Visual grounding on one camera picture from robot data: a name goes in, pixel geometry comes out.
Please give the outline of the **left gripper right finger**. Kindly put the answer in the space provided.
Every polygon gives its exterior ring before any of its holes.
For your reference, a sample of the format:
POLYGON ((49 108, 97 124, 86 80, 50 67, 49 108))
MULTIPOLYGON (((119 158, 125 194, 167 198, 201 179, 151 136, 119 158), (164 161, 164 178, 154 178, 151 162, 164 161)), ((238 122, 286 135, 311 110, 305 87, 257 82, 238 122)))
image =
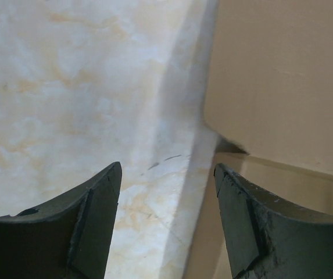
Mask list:
POLYGON ((214 169, 233 278, 333 278, 333 215, 304 208, 214 169))

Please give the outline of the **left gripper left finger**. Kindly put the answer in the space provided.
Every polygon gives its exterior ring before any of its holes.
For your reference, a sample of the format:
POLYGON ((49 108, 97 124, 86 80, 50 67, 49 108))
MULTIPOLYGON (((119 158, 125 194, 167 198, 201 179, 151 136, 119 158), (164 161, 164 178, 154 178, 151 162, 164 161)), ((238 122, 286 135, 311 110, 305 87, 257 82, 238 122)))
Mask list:
POLYGON ((121 178, 114 162, 49 201, 1 216, 0 278, 103 278, 121 178))

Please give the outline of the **brown cardboard box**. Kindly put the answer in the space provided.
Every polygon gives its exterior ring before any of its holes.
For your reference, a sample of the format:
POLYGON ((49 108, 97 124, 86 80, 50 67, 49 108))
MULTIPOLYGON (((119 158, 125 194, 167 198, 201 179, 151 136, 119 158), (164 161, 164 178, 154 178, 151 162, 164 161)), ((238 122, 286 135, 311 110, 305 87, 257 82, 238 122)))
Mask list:
POLYGON ((214 169, 333 215, 333 1, 220 1, 204 105, 213 158, 185 278, 233 278, 214 169))

